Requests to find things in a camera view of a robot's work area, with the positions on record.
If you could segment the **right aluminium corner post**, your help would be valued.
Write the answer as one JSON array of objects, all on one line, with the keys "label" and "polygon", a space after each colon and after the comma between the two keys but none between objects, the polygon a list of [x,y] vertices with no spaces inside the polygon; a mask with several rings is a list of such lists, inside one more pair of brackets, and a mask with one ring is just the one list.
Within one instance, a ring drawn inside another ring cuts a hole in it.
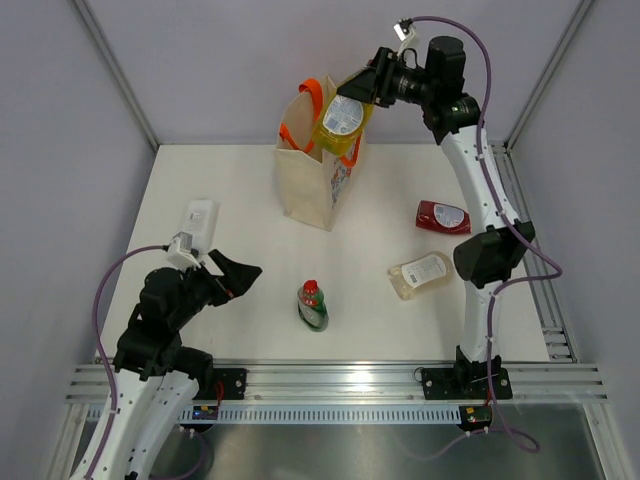
[{"label": "right aluminium corner post", "polygon": [[597,2],[595,0],[580,0],[577,3],[576,8],[571,14],[558,41],[556,42],[549,59],[545,63],[541,74],[536,80],[534,88],[529,94],[523,109],[519,113],[513,128],[510,130],[510,133],[504,141],[503,146],[506,151],[512,150],[518,142],[528,125],[530,118],[542,100],[545,91],[551,84],[558,68],[566,57],[576,36],[580,32],[583,24],[596,4]]}]

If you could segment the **beige canvas bag orange handles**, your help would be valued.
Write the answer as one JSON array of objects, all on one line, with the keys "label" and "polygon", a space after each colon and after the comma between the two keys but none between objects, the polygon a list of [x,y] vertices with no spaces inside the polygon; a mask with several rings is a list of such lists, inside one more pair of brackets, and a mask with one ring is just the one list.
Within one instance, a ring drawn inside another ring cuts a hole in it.
[{"label": "beige canvas bag orange handles", "polygon": [[284,214],[330,231],[366,160],[364,136],[342,157],[312,141],[315,121],[336,86],[330,76],[309,78],[286,107],[274,150]]}]

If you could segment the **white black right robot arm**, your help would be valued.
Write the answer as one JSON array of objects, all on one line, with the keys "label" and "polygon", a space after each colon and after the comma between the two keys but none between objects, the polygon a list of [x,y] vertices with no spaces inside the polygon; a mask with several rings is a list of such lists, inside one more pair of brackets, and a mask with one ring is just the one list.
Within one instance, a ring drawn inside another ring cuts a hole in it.
[{"label": "white black right robot arm", "polygon": [[463,338],[452,366],[421,369],[428,400],[512,398],[498,347],[500,293],[535,237],[533,224],[521,221],[506,197],[481,108],[464,90],[465,63],[462,41],[449,36],[432,39],[425,64],[416,67],[381,47],[338,88],[341,96],[379,107],[397,101],[418,105],[456,174],[470,215],[472,235],[453,252],[465,286]]}]

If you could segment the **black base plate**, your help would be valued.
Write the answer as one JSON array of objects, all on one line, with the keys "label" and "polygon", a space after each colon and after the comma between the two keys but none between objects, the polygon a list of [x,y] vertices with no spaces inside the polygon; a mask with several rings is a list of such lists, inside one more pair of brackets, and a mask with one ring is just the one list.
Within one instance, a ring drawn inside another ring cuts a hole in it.
[{"label": "black base plate", "polygon": [[245,398],[247,370],[244,368],[218,368],[213,370],[212,395],[218,400]]},{"label": "black base plate", "polygon": [[426,400],[488,400],[491,396],[489,384],[493,386],[493,397],[510,400],[513,390],[509,373],[505,368],[491,372],[474,372],[468,376],[457,372],[454,367],[422,368],[421,386]]}]

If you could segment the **yellow dish soap bottle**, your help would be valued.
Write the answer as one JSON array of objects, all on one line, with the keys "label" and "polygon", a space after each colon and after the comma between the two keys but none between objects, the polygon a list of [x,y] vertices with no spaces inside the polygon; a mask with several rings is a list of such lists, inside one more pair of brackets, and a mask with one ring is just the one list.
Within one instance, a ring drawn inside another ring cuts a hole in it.
[{"label": "yellow dish soap bottle", "polygon": [[363,133],[374,105],[334,94],[312,130],[316,146],[334,156],[344,156]]}]

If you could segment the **green dish soap bottle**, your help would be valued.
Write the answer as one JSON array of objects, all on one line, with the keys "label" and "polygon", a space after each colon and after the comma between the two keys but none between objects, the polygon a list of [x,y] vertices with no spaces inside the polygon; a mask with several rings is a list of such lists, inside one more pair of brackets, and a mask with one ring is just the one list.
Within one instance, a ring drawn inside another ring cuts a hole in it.
[{"label": "green dish soap bottle", "polygon": [[301,321],[314,332],[324,331],[329,323],[324,292],[316,280],[307,280],[297,292],[297,308]]}]

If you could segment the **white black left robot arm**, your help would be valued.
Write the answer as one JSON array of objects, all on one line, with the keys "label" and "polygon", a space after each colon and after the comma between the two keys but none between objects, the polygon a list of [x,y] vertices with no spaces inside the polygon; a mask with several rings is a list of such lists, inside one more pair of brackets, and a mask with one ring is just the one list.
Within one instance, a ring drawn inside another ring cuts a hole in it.
[{"label": "white black left robot arm", "polygon": [[187,260],[146,275],[116,354],[103,361],[109,393],[73,478],[149,478],[179,414],[213,391],[212,355],[184,346],[180,331],[203,309],[246,294],[263,271],[217,249],[208,256],[219,273]]}]

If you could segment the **aluminium corner post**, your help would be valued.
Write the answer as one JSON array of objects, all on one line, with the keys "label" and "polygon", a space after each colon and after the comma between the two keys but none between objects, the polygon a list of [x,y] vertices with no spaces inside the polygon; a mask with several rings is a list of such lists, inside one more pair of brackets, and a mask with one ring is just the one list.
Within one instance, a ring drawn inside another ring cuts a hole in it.
[{"label": "aluminium corner post", "polygon": [[86,0],[70,0],[68,4],[94,48],[107,75],[121,97],[137,129],[150,149],[157,153],[161,142],[132,88],[96,13]]},{"label": "aluminium corner post", "polygon": [[510,130],[510,133],[504,141],[503,146],[506,151],[512,150],[518,142],[528,125],[530,118],[542,100],[545,91],[551,84],[558,68],[566,57],[576,36],[580,32],[583,24],[596,4],[597,2],[595,0],[580,0],[577,3],[576,8],[571,14],[558,41],[556,42],[549,59],[545,63],[541,74],[536,80],[534,88],[529,94],[523,109],[519,113],[513,128]]}]

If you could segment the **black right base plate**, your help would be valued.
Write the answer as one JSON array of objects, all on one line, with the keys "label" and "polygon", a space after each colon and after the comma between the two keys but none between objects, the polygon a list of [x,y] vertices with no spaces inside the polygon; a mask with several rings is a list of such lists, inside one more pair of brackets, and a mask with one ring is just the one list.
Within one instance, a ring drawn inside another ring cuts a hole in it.
[{"label": "black right base plate", "polygon": [[421,386],[426,400],[488,400],[491,396],[489,384],[493,386],[493,397],[510,400],[513,390],[509,373],[505,368],[491,372],[474,372],[468,376],[457,372],[454,367],[422,368]]}]

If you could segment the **aluminium mounting rail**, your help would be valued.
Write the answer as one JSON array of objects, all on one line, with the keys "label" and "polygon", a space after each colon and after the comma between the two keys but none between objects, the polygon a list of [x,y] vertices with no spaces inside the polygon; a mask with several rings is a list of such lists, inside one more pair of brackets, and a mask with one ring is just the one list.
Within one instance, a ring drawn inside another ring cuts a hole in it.
[{"label": "aluminium mounting rail", "polygon": [[[450,362],[291,361],[214,363],[216,370],[240,368],[247,404],[411,404],[424,400],[418,382],[423,368]],[[594,364],[520,362],[505,364],[512,404],[591,404],[608,401]]]}]

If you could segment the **red dish soap bottle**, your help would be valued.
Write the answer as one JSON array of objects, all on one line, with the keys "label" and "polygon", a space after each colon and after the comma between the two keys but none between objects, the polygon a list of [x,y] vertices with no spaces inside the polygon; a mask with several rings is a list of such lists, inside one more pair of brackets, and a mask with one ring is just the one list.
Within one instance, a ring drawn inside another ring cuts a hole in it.
[{"label": "red dish soap bottle", "polygon": [[422,200],[419,203],[415,226],[447,235],[467,235],[471,233],[470,216],[465,210],[428,200]]}]

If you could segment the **clear soap bottle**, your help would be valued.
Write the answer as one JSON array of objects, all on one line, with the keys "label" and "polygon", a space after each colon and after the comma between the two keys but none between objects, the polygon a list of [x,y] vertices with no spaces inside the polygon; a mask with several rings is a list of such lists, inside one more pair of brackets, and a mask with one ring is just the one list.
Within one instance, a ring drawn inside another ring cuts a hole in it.
[{"label": "clear soap bottle", "polygon": [[451,259],[440,251],[432,251],[410,262],[394,265],[387,271],[388,279],[401,300],[446,285],[453,276]]},{"label": "clear soap bottle", "polygon": [[192,236],[192,247],[201,254],[213,243],[219,207],[209,198],[191,199],[187,204],[180,230]]}]

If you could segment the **left aluminium corner post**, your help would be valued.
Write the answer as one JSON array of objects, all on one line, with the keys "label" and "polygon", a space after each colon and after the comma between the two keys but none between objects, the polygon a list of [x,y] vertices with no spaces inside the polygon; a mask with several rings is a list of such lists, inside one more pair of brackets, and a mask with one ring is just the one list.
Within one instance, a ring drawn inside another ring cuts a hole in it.
[{"label": "left aluminium corner post", "polygon": [[150,149],[157,153],[161,142],[132,88],[96,13],[86,0],[70,0],[68,4],[94,48],[107,75],[121,97],[137,129]]}]

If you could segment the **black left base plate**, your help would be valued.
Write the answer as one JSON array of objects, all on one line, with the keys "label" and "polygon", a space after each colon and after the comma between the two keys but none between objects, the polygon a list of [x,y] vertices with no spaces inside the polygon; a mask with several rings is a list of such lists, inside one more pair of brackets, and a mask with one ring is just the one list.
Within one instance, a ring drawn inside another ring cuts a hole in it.
[{"label": "black left base plate", "polygon": [[218,368],[213,370],[212,395],[218,400],[245,398],[247,370],[244,368]]}]

